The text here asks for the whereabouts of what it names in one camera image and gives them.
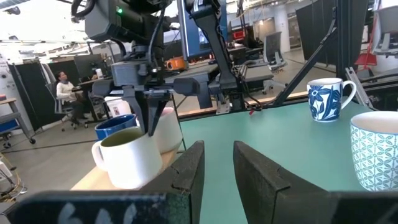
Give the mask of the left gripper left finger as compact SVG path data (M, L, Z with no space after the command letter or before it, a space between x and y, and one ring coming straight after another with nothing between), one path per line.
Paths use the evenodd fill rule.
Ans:
M153 195L155 200L144 209L140 222L199 223L204 178L205 143L196 141L160 175L141 188Z

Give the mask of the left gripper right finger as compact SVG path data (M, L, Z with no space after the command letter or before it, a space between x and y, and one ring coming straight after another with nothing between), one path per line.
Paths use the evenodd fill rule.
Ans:
M248 223L328 223L326 191L235 141L236 185Z

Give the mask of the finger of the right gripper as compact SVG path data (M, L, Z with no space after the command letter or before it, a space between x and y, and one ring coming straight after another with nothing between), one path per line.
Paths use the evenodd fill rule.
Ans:
M161 114L169 101L166 97L161 98L149 98L148 104L148 134L153 136Z
M133 86L123 86L123 100L127 101L136 114L141 131L146 133L146 99L142 91L136 91Z

